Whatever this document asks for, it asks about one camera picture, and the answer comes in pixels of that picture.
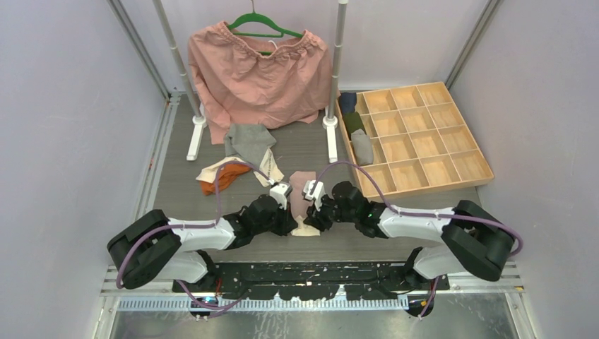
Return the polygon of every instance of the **green hanger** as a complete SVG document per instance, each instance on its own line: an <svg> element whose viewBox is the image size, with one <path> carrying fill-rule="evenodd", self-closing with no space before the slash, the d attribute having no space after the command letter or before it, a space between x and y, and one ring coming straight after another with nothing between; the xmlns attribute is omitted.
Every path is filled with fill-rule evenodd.
<svg viewBox="0 0 599 339"><path fill-rule="evenodd" d="M227 26L229 30L234 30L244 23L263 23L268 27L276 30L280 34L263 34L263 33L243 33L243 32L234 32L235 35L243 35L246 37L283 37L283 35L291 35L293 37L303 37L304 35L293 32L292 30L286 30L285 28L281 28L277 26L277 24L272 21L269 17L263 16L262 14L256 13L254 10L254 0L251 0L251 13L244 14L235 20L234 23ZM262 55L270 55L270 52L260 52Z"/></svg>

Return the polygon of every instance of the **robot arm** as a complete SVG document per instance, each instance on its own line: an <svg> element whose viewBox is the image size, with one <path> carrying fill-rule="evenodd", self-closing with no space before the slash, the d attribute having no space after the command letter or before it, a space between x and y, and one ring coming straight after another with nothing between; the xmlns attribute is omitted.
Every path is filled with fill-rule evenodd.
<svg viewBox="0 0 599 339"><path fill-rule="evenodd" d="M414 287L443 274L463 271L497 281L514 245L514 238L496 227L439 217L459 214L496 221L471 201L441 210L392 206L394 211L384 203L368 201L350 182L336 184L331 193L332 198L324 193L321 182L306 183L304 197L314 201L306 224L323 232L333 222L353 222L356 229L371 238L414 237L439 243L416 248L406 261L403 274Z"/></svg>
<svg viewBox="0 0 599 339"><path fill-rule="evenodd" d="M158 232L142 243L124 271L123 286L134 289L154 279L197 283L210 273L211 260L202 250L236 249L264 232L287 235L297 227L287 201L290 192L289 184L278 183L271 188L269 195L259 196L239 212L224 215L210 228L193 226L212 225L214 220L167 218L161 210L146 213L108 243L108 252L118 268L144 234L165 225L180 227Z"/></svg>

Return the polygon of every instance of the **pink cloth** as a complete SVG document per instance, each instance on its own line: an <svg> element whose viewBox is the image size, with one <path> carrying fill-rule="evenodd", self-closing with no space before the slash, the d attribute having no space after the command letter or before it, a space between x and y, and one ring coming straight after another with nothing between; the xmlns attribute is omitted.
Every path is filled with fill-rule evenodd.
<svg viewBox="0 0 599 339"><path fill-rule="evenodd" d="M308 207L312 205L311 201L304 200L304 186L306 182L316 179L316 172L297 171L289 177L289 185L293 189L289 194L289 203L291 204L291 216L295 219L301 216L305 219L308 216Z"/></svg>
<svg viewBox="0 0 599 339"><path fill-rule="evenodd" d="M316 35L278 42L233 35L226 22L189 38L191 76L205 107L212 144L231 123L274 129L313 122L328 104L331 54ZM261 52L272 52L264 56Z"/></svg>

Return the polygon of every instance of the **white wall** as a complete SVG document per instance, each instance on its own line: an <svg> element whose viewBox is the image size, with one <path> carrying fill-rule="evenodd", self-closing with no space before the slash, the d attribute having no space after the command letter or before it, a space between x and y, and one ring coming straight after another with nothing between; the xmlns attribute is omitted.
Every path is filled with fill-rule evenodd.
<svg viewBox="0 0 599 339"><path fill-rule="evenodd" d="M495 173L486 208L516 258L542 338L597 338L599 4L505 1L452 92Z"/></svg>
<svg viewBox="0 0 599 339"><path fill-rule="evenodd" d="M85 338L164 100L103 0L2 1L0 51L0 336Z"/></svg>
<svg viewBox="0 0 599 339"><path fill-rule="evenodd" d="M167 87L184 90L152 1L122 1ZM250 0L162 2L185 62L187 40L193 32L222 20L232 23L251 11ZM333 46L336 0L255 3L256 12L279 26L296 32L308 29ZM445 81L485 4L485 0L350 0L340 88ZM246 24L240 30L249 32L252 27L256 26Z"/></svg>

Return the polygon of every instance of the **fabric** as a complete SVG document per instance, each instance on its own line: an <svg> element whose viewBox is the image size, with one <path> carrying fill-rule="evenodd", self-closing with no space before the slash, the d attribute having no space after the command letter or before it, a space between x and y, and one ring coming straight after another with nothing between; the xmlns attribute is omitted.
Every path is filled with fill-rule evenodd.
<svg viewBox="0 0 599 339"><path fill-rule="evenodd" d="M357 104L356 93L344 92L339 97L339 110L342 115L355 111L355 105Z"/></svg>
<svg viewBox="0 0 599 339"><path fill-rule="evenodd" d="M308 216L308 207L312 205L311 201L304 199L304 186L309 180L316 179L316 172L300 172L297 171L289 177L289 185L291 185L291 193L289 194L289 203L291 205L291 216L297 222L297 228L291 231L291 235L298 237L310 237L320 235L320 231L316 228L304 224L304 219Z"/></svg>
<svg viewBox="0 0 599 339"><path fill-rule="evenodd" d="M289 177L289 185L291 185L292 191L289 194L289 202L291 204L291 216L293 218L301 215L306 218L308 215L306 211L308 207L312 205L311 201L304 199L304 186L306 182L316 179L316 172L300 172L297 171L291 174Z"/></svg>
<svg viewBox="0 0 599 339"><path fill-rule="evenodd" d="M207 196L216 192L216 187L214 184L216 180L216 171L223 163L231 160L243 162L243 160L239 159L238 157L226 157L214 165L204 168L202 172L200 172L200 175L197 176L196 180L200 181L200 187L202 188L204 195ZM225 165L218 174L219 191L226 189L239 175L249 172L250 170L251 168L246 165Z"/></svg>
<svg viewBox="0 0 599 339"><path fill-rule="evenodd" d="M363 130L358 129L352 133L352 146L354 147L354 154L358 165L372 165L374 162L372 142Z"/></svg>
<svg viewBox="0 0 599 339"><path fill-rule="evenodd" d="M348 135L350 136L350 140L352 140L352 133L354 133L358 129L366 131L366 128L364 127L364 122L362 122L362 118L360 118L360 114L358 112L351 112L344 115L343 124L345 125L345 130L348 132Z"/></svg>
<svg viewBox="0 0 599 339"><path fill-rule="evenodd" d="M264 153L264 158L262 159L259 168L262 173L266 174L269 178L276 182L280 182L285 177L285 175L277 166L277 163L275 162L275 156L270 148L266 150L266 153ZM268 187L268 185L270 185L258 172L254 172L254 175L256 178L258 178L258 181L263 187Z"/></svg>
<svg viewBox="0 0 599 339"><path fill-rule="evenodd" d="M225 155L242 158L260 167L264 154L277 140L264 125L231 124L225 135Z"/></svg>
<svg viewBox="0 0 599 339"><path fill-rule="evenodd" d="M291 235L296 237L313 237L320 235L320 231L318 231L316 228L304 224L304 217L301 215L298 215L293 219L295 222L297 222L297 227L291 230Z"/></svg>
<svg viewBox="0 0 599 339"><path fill-rule="evenodd" d="M324 41L304 31L303 37L277 45L233 35L224 21L189 38L191 76L212 144L223 143L231 123L268 129L310 123L328 104L332 65Z"/></svg>

